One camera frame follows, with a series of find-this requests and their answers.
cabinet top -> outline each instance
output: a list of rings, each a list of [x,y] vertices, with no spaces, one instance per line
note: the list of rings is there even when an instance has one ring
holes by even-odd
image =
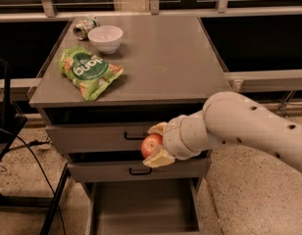
[[[100,17],[101,25],[115,25],[124,32],[120,48],[111,55],[99,53],[89,40],[76,39],[73,27],[79,20],[73,21],[37,86],[30,100],[33,107],[204,102],[214,93],[230,90],[196,16]],[[125,69],[94,102],[84,101],[56,65],[64,49],[76,45]]]

bowl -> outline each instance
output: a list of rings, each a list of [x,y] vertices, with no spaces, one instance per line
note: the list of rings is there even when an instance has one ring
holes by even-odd
[[[91,29],[88,38],[93,46],[104,54],[114,53],[121,45],[123,31],[112,25],[103,25]]]

chip bag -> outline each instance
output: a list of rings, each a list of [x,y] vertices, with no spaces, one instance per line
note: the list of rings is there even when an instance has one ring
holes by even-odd
[[[57,66],[86,101],[96,100],[124,71],[123,66],[111,65],[80,46],[64,50]]]

floor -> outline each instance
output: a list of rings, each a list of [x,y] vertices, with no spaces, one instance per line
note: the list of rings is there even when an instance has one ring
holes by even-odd
[[[302,116],[290,119],[302,123]],[[43,126],[39,115],[30,115],[20,136],[26,142],[44,141]],[[49,145],[32,150],[56,188],[65,159]],[[6,168],[0,172],[2,194],[52,196],[27,149],[10,152],[0,165]],[[302,174],[261,151],[242,146],[215,150],[197,201],[204,234],[302,234]],[[66,234],[85,233],[88,204],[80,184],[70,178],[60,203]],[[0,235],[39,234],[45,215],[40,209],[0,209]],[[49,234],[64,234],[58,214]]]

metal can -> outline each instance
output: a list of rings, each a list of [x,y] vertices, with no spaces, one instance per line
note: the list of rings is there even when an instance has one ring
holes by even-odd
[[[75,24],[73,33],[78,40],[85,40],[89,31],[98,26],[100,26],[98,17],[89,16]]]

